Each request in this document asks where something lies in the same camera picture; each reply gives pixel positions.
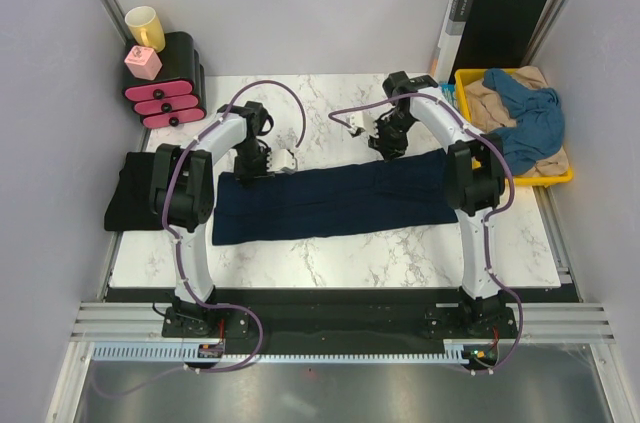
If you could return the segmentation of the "navy blue t shirt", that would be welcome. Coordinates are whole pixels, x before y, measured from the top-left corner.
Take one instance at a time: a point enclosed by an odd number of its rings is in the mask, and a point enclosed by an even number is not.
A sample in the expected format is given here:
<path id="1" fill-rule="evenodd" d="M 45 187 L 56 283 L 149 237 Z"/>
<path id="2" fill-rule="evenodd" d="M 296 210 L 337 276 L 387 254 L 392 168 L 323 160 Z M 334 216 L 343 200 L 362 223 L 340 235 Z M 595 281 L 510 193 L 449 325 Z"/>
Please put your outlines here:
<path id="1" fill-rule="evenodd" d="M 242 186 L 218 179 L 212 243 L 350 236 L 414 226 L 454 224 L 443 190 L 441 150 L 391 162 L 374 161 L 278 174 Z"/>

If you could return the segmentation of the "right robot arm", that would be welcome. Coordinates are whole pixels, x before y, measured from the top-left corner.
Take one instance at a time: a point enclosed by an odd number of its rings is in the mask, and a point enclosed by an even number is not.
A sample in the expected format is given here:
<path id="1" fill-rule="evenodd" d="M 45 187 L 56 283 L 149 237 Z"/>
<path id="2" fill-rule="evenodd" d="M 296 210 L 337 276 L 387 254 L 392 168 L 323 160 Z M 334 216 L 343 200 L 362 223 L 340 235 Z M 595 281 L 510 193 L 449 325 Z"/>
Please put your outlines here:
<path id="1" fill-rule="evenodd" d="M 445 100 L 429 75 L 411 78 L 404 71 L 391 73 L 382 88 L 392 100 L 392 109 L 374 121 L 369 146 L 391 161 L 405 154 L 408 132 L 414 124 L 420 123 L 431 132 L 446 150 L 442 187 L 460 226 L 461 289 L 472 300 L 496 297 L 500 287 L 487 268 L 492 256 L 488 217 L 505 190 L 504 169 L 495 155 L 502 143 L 471 125 Z"/>

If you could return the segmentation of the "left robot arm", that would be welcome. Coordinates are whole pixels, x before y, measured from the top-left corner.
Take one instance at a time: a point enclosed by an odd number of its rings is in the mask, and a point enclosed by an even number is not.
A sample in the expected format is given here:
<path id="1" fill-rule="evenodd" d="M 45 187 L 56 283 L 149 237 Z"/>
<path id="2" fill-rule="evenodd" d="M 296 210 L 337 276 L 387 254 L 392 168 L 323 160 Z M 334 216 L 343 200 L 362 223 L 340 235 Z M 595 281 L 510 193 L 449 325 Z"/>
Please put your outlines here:
<path id="1" fill-rule="evenodd" d="M 219 312 L 207 303 L 214 283 L 207 261 L 206 223 L 215 203 L 214 166 L 236 154 L 234 171 L 243 184 L 270 176 L 271 149 L 260 139 L 273 127 L 263 104 L 225 105 L 214 123 L 186 147 L 162 144 L 154 154 L 149 206 L 171 234 L 176 271 L 175 296 L 191 305 L 185 325 L 208 336 L 219 325 Z"/>

